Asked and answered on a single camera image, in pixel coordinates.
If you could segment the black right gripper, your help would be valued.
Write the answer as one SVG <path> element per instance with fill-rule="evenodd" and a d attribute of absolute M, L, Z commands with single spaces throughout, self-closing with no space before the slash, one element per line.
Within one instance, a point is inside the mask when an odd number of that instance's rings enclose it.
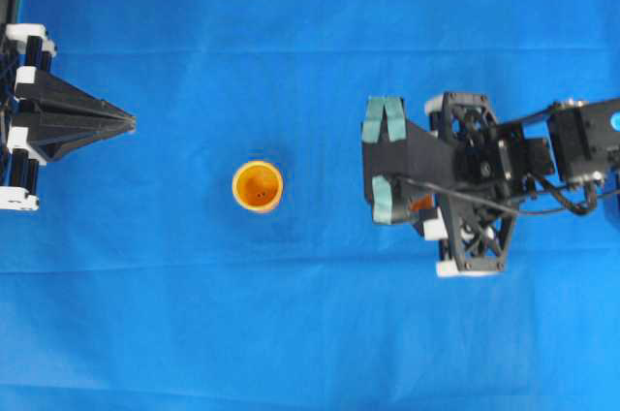
<path fill-rule="evenodd" d="M 362 176 L 372 219 L 380 225 L 421 225 L 442 217 L 447 236 L 439 240 L 438 276 L 500 273 L 520 206 L 539 195 L 535 176 L 555 173 L 549 140 L 526 138 L 519 122 L 500 122 L 481 94 L 445 92 L 427 101 L 424 111 L 438 138 L 406 118 L 402 98 L 367 101 Z M 399 173 L 454 173 L 455 183 Z M 411 213 L 411 199 L 426 194 L 433 195 L 435 206 Z"/>

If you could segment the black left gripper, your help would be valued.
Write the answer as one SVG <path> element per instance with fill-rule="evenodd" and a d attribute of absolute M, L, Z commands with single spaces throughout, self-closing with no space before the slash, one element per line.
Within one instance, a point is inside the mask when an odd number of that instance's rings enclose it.
<path fill-rule="evenodd" d="M 47 162 L 56 162 L 93 142 L 135 130 L 133 115 L 46 72 L 55 56 L 56 45 L 44 25 L 1 25 L 3 210 L 35 211 L 39 208 L 39 169 Z M 20 100 L 26 99 L 44 109 L 75 114 L 18 114 Z"/>

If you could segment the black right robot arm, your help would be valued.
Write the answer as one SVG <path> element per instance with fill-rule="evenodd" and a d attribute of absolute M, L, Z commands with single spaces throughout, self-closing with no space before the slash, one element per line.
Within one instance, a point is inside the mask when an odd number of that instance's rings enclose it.
<path fill-rule="evenodd" d="M 441 277 L 503 271 L 523 203 L 551 196 L 584 216 L 619 168 L 619 103 L 565 101 L 503 122 L 482 94 L 445 92 L 406 116 L 400 97 L 368 100 L 363 188 L 379 225 L 409 224 L 439 245 Z"/>

